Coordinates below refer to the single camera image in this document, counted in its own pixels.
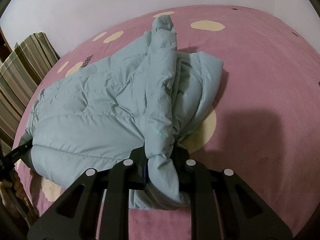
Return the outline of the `pink polka dot bed sheet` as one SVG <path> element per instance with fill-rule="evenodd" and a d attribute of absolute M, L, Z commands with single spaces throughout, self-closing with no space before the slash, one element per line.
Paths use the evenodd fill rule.
<path fill-rule="evenodd" d="M 25 110 L 14 147 L 41 90 L 113 55 L 150 31 L 161 15 L 170 15 L 179 51 L 204 51 L 224 62 L 210 113 L 181 144 L 208 168 L 233 169 L 298 235 L 319 208 L 319 53 L 281 20 L 259 10 L 172 8 L 100 31 L 48 72 Z M 51 166 L 68 179 L 61 164 L 73 173 L 72 165 L 80 167 L 85 158 L 82 152 L 75 155 L 79 161 L 59 155 L 53 154 L 53 161 L 41 153 L 38 174 L 21 160 L 16 164 L 41 215 L 65 187 L 53 183 Z M 130 238 L 190 239 L 188 211 L 130 210 Z"/>

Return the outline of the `light blue quilted puffer jacket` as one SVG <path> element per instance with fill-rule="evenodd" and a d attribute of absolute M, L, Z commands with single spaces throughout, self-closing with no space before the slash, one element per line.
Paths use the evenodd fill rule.
<path fill-rule="evenodd" d="M 40 91 L 20 140 L 33 146 L 22 160 L 67 188 L 88 168 L 110 169 L 144 147 L 150 181 L 130 191 L 129 208 L 188 206 L 171 154 L 206 118 L 222 70 L 204 51 L 178 51 L 171 18 L 161 16 L 115 54 Z"/>

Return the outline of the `striped fabric headboard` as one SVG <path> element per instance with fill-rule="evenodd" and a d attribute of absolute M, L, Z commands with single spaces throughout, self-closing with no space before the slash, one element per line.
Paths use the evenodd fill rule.
<path fill-rule="evenodd" d="M 11 151 L 22 115 L 36 89 L 59 60 L 44 32 L 22 41 L 1 64 L 1 150 Z"/>

